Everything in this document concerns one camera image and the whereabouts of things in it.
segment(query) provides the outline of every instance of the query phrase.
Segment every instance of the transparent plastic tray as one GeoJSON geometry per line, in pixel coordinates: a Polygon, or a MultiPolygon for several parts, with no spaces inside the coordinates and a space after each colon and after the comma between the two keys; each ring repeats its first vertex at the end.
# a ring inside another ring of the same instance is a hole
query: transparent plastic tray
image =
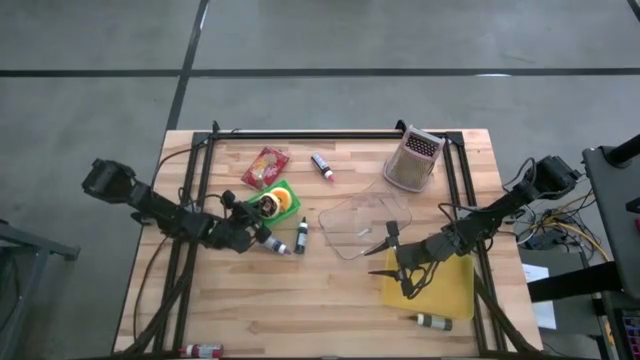
{"type": "Polygon", "coordinates": [[[344,260],[383,242],[388,235],[386,223],[392,220],[402,230],[411,223],[411,212],[383,179],[319,216],[325,238],[344,260]]]}

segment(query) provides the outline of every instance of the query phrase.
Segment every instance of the white paper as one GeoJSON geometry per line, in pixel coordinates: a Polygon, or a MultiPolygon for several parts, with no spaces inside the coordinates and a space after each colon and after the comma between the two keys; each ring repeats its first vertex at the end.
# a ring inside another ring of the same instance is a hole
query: white paper
{"type": "MultiPolygon", "coordinates": [[[[522,264],[522,268],[524,269],[524,276],[528,283],[549,277],[549,269],[546,267],[522,264]]],[[[536,322],[539,327],[556,329],[553,301],[534,303],[533,312],[536,314],[536,322]]]]}

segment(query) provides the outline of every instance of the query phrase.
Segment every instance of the red snack package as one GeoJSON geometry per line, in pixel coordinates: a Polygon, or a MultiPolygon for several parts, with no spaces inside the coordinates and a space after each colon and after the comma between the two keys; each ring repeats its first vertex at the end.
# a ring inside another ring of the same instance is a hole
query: red snack package
{"type": "Polygon", "coordinates": [[[240,180],[258,190],[264,190],[273,184],[288,161],[287,155],[266,146],[240,180]]]}

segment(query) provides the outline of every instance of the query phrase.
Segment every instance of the concrete floor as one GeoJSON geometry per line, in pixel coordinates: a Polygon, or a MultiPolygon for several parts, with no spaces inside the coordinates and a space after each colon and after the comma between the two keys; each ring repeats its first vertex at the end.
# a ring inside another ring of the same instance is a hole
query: concrete floor
{"type": "MultiPolygon", "coordinates": [[[[198,3],[3,1],[0,70],[179,69],[198,3]]],[[[624,0],[218,0],[194,68],[637,67],[639,35],[624,0]]],[[[50,262],[23,358],[110,351],[140,229],[80,182],[95,157],[149,180],[177,82],[0,78],[0,218],[82,247],[50,262]]],[[[489,128],[508,179],[528,156],[580,166],[582,149],[637,134],[638,94],[633,76],[191,79],[177,127],[489,128]]],[[[603,237],[596,209],[584,218],[603,237]]],[[[545,341],[595,355],[583,338],[545,341]]]]}

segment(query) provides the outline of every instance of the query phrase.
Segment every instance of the cylindrical container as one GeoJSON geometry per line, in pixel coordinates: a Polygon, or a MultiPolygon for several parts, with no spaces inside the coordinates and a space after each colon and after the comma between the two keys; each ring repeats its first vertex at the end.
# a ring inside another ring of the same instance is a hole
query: cylindrical container
{"type": "Polygon", "coordinates": [[[444,144],[445,140],[410,126],[384,164],[385,179],[403,190],[421,192],[444,144]]]}
{"type": "Polygon", "coordinates": [[[324,159],[318,153],[314,153],[313,155],[311,155],[311,161],[318,168],[318,170],[320,170],[322,176],[324,176],[327,180],[331,182],[334,182],[336,180],[336,177],[333,175],[333,171],[331,171],[329,164],[327,164],[327,162],[324,161],[324,159]]]}
{"type": "Polygon", "coordinates": [[[304,249],[307,246],[307,235],[309,233],[309,224],[307,224],[307,218],[303,217],[300,225],[298,225],[298,237],[296,238],[296,248],[293,252],[302,255],[304,249]]]}
{"type": "Polygon", "coordinates": [[[180,353],[192,359],[220,359],[222,350],[222,345],[193,344],[180,349],[180,353]]]}
{"type": "Polygon", "coordinates": [[[451,331],[451,329],[453,329],[453,320],[437,315],[418,314],[416,316],[410,317],[410,319],[416,320],[418,325],[424,327],[430,327],[444,331],[451,331]]]}
{"type": "Polygon", "coordinates": [[[289,249],[287,249],[287,246],[285,244],[283,244],[280,240],[274,238],[273,236],[269,236],[267,238],[267,240],[265,240],[263,243],[261,243],[262,246],[264,246],[265,248],[273,251],[273,252],[277,252],[278,254],[281,255],[290,255],[291,251],[289,251],[289,249]]]}

